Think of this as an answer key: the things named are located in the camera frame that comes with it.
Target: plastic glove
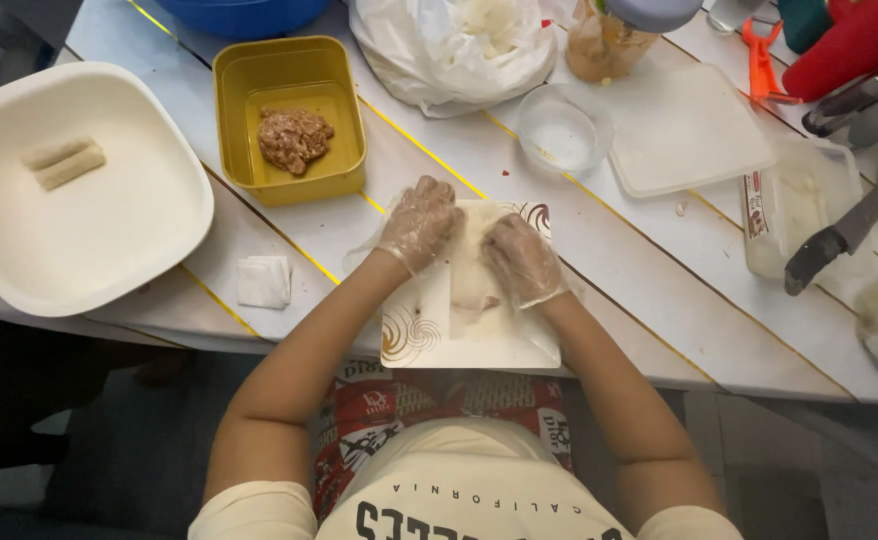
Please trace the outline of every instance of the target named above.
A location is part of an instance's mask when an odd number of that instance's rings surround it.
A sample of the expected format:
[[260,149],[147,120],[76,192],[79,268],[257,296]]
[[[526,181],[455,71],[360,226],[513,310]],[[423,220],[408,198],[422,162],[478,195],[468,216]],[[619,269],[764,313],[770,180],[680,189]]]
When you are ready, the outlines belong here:
[[423,176],[402,193],[375,247],[396,256],[415,276],[433,262],[462,219],[453,187]]
[[499,218],[486,232],[482,253],[518,310],[570,290],[562,275],[559,255],[517,213]]

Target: label on package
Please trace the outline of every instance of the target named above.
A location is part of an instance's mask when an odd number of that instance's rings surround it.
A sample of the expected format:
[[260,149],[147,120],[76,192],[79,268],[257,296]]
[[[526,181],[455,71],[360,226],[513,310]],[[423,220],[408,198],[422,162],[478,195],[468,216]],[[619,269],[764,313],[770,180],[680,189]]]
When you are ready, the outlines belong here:
[[742,175],[745,185],[746,235],[749,240],[757,239],[769,232],[766,213],[763,212],[762,178],[759,171]]

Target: kitchen knife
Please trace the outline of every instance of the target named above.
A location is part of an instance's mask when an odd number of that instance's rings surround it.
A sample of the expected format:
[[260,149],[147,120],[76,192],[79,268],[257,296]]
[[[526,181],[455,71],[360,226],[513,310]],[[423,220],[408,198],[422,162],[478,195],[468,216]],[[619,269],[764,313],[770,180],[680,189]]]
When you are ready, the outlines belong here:
[[852,255],[878,221],[878,184],[834,224],[805,240],[785,264],[785,292],[796,296],[841,253]]

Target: small clear bowl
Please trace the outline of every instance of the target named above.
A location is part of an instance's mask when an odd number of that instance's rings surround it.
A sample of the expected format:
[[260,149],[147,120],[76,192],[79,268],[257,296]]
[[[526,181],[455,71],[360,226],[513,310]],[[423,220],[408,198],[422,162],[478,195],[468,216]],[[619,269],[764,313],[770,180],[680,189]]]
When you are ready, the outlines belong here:
[[601,99],[574,84],[543,84],[518,106],[518,141],[534,164],[557,172],[598,166],[613,145],[613,118]]

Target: yellow plastic container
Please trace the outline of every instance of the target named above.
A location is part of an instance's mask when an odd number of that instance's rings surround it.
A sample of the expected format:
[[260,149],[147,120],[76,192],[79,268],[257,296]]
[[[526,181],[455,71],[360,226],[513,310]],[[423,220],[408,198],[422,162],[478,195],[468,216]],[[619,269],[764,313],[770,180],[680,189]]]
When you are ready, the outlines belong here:
[[[239,43],[212,63],[222,169],[267,207],[356,193],[366,183],[366,136],[346,49],[314,35]],[[266,162],[260,109],[302,109],[335,128],[329,151],[294,175]]]

